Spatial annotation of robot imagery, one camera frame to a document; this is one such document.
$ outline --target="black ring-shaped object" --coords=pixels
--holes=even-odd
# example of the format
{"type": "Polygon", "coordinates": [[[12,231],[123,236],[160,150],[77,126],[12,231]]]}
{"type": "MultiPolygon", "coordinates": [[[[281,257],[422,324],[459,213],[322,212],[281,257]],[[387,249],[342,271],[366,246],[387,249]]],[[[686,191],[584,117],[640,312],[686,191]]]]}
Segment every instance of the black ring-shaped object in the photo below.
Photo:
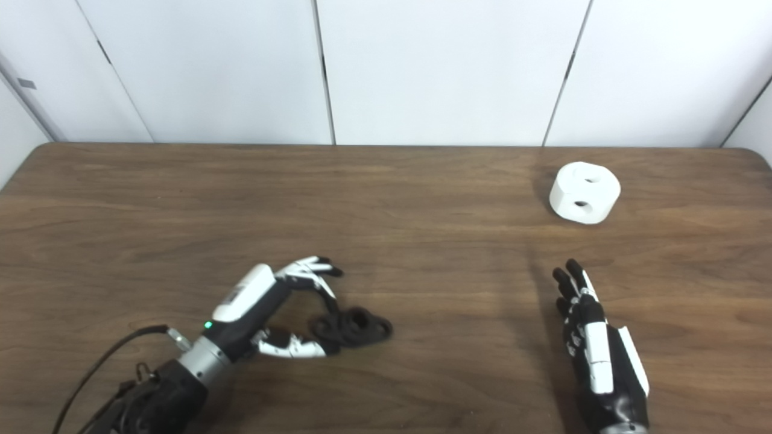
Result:
{"type": "Polygon", "coordinates": [[[328,314],[311,324],[311,333],[322,341],[332,341],[345,348],[376,344],[391,337],[394,328],[386,318],[371,314],[363,307],[352,307],[328,314]]]}

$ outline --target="white wall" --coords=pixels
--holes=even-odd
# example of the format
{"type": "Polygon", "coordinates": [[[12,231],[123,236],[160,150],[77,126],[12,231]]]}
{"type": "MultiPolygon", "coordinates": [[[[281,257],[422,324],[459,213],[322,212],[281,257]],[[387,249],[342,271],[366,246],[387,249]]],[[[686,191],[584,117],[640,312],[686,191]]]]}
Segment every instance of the white wall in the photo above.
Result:
{"type": "Polygon", "coordinates": [[[761,94],[724,146],[756,151],[772,166],[772,86],[761,94]]]}
{"type": "Polygon", "coordinates": [[[541,145],[587,4],[319,0],[337,143],[541,145]]]}
{"type": "Polygon", "coordinates": [[[547,145],[716,147],[770,75],[770,0],[594,0],[547,145]]]}
{"type": "Polygon", "coordinates": [[[155,141],[330,144],[311,0],[80,0],[155,141]]]}
{"type": "Polygon", "coordinates": [[[47,141],[48,137],[0,75],[0,188],[32,149],[47,141]]]}
{"type": "Polygon", "coordinates": [[[56,140],[152,141],[75,0],[0,0],[0,69],[56,140]]]}

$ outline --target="robotic hand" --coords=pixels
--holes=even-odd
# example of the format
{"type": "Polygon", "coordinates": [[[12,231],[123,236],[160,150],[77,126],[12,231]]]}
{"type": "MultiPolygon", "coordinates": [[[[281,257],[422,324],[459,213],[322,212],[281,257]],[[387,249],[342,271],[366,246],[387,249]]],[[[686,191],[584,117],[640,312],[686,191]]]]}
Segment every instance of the robotic hand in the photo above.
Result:
{"type": "Polygon", "coordinates": [[[587,273],[574,259],[553,271],[563,339],[578,381],[577,403],[597,434],[648,432],[648,379],[626,327],[608,325],[587,273]]]}
{"type": "MultiPolygon", "coordinates": [[[[325,357],[337,354],[342,347],[357,348],[391,336],[391,324],[384,318],[361,307],[341,312],[323,274],[342,276],[343,272],[330,265],[329,259],[319,256],[300,259],[278,273],[266,264],[254,267],[217,306],[194,344],[174,329],[148,327],[169,334],[183,350],[182,356],[164,363],[146,381],[139,378],[139,383],[123,383],[80,432],[88,429],[89,434],[178,434],[199,413],[215,379],[237,361],[255,353],[283,358],[325,357]],[[316,340],[266,328],[268,319],[294,290],[318,293],[327,308],[327,315],[312,323],[316,340]]],[[[137,366],[138,377],[141,365],[137,366]]],[[[70,403],[71,399],[54,432],[61,426],[70,403]]]]}

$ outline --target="white cylindrical object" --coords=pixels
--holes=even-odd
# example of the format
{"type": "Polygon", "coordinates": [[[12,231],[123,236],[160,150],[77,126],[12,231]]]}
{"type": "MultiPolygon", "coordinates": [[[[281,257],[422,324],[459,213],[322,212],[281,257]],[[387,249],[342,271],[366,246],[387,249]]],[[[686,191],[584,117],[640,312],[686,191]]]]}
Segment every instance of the white cylindrical object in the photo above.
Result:
{"type": "Polygon", "coordinates": [[[550,192],[550,205],[564,219],[594,225],[611,212],[620,192],[619,180],[610,170],[575,161],[557,173],[550,192]]]}

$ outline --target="wooden table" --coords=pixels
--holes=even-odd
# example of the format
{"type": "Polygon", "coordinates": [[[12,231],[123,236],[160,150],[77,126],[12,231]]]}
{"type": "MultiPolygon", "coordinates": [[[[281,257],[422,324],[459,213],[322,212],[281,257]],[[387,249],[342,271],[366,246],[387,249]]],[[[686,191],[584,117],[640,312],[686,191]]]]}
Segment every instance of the wooden table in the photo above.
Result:
{"type": "MultiPolygon", "coordinates": [[[[652,434],[772,431],[772,171],[748,151],[49,144],[0,193],[0,432],[49,432],[128,331],[194,337],[255,263],[313,254],[394,339],[244,364],[191,432],[586,432],[550,278],[569,257],[631,328],[652,434]],[[620,179],[600,225],[548,207],[577,160],[620,179]]],[[[276,322],[320,312],[299,295],[276,322]]],[[[128,345],[63,432],[176,354],[128,345]]]]}

